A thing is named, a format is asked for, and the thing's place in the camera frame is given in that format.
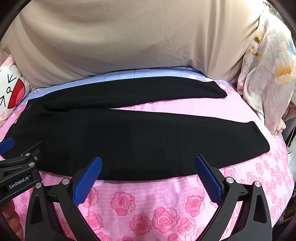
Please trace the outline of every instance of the red cartoon mouth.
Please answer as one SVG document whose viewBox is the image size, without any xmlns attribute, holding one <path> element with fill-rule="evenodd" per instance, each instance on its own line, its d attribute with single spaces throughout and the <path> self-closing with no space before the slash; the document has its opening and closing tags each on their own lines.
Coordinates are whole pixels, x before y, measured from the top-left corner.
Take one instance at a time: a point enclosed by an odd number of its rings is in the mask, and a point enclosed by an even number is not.
<svg viewBox="0 0 296 241">
<path fill-rule="evenodd" d="M 20 103 L 20 101 L 22 100 L 22 98 L 25 95 L 25 85 L 24 83 L 18 79 L 17 83 L 12 91 L 9 103 L 8 103 L 8 109 L 11 109 L 13 107 L 15 107 L 16 105 L 18 105 Z"/>
</svg>

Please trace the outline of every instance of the beige fabric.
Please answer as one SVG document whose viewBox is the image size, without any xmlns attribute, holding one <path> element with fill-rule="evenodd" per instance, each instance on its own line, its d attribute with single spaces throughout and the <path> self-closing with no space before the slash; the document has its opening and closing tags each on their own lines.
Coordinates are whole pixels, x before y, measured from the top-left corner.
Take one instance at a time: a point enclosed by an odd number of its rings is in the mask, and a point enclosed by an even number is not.
<svg viewBox="0 0 296 241">
<path fill-rule="evenodd" d="M 234 82 L 263 10 L 259 0 L 33 0 L 1 47 L 36 88 L 161 66 Z"/>
</svg>

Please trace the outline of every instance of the bed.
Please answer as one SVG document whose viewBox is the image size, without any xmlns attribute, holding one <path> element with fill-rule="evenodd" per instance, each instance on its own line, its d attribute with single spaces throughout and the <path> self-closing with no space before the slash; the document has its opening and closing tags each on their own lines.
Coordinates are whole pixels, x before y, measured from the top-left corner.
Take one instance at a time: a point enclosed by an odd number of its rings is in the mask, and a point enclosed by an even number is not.
<svg viewBox="0 0 296 241">
<path fill-rule="evenodd" d="M 192 68 L 176 67 L 112 72 L 38 89 L 27 95 L 0 128 L 0 141 L 32 98 L 77 85 L 147 76 L 178 76 L 212 81 Z M 121 109 L 209 116 L 238 122 L 254 121 L 268 140 L 270 151 L 220 171 L 225 177 L 233 177 L 238 183 L 252 184 L 257 180 L 262 184 L 274 226 L 294 188 L 293 177 L 287 166 L 285 142 L 281 134 L 271 135 L 231 84 L 222 80 L 216 82 L 228 94 L 226 98 L 159 101 Z M 44 185 L 57 184 L 64 178 L 47 172 L 41 172 L 41 175 Z M 31 192 L 32 189 L 14 199 L 23 227 Z M 97 180 L 86 201 L 79 205 L 79 210 L 102 241 L 192 241 L 207 226 L 217 207 L 217 204 L 210 201 L 198 176 L 192 175 L 150 182 Z M 230 235 L 240 208 L 241 203 L 238 202 L 222 239 Z M 75 239 L 58 205 L 56 209 L 65 234 Z"/>
</svg>

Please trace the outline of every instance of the cartoon face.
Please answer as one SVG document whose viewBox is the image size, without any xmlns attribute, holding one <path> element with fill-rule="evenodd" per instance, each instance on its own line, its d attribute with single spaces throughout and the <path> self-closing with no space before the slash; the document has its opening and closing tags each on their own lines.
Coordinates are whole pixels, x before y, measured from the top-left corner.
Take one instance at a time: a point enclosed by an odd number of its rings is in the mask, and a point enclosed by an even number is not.
<svg viewBox="0 0 296 241">
<path fill-rule="evenodd" d="M 7 82 L 0 91 L 0 106 L 12 109 L 20 103 L 25 96 L 25 85 L 20 78 L 12 74 L 7 75 Z"/>
</svg>

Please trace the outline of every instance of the black pants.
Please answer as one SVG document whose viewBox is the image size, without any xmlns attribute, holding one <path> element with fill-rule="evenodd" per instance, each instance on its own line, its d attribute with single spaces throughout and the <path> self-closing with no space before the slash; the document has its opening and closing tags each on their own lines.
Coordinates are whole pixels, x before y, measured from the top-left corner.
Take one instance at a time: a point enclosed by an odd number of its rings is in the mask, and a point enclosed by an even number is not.
<svg viewBox="0 0 296 241">
<path fill-rule="evenodd" d="M 8 131 L 12 158 L 39 141 L 47 154 L 40 170 L 73 176 L 93 156 L 103 161 L 98 179 L 155 180 L 195 174 L 202 154 L 214 167 L 237 164 L 269 151 L 254 122 L 109 108 L 158 100 L 223 98 L 215 82 L 151 77 L 77 86 L 30 100 Z"/>
</svg>

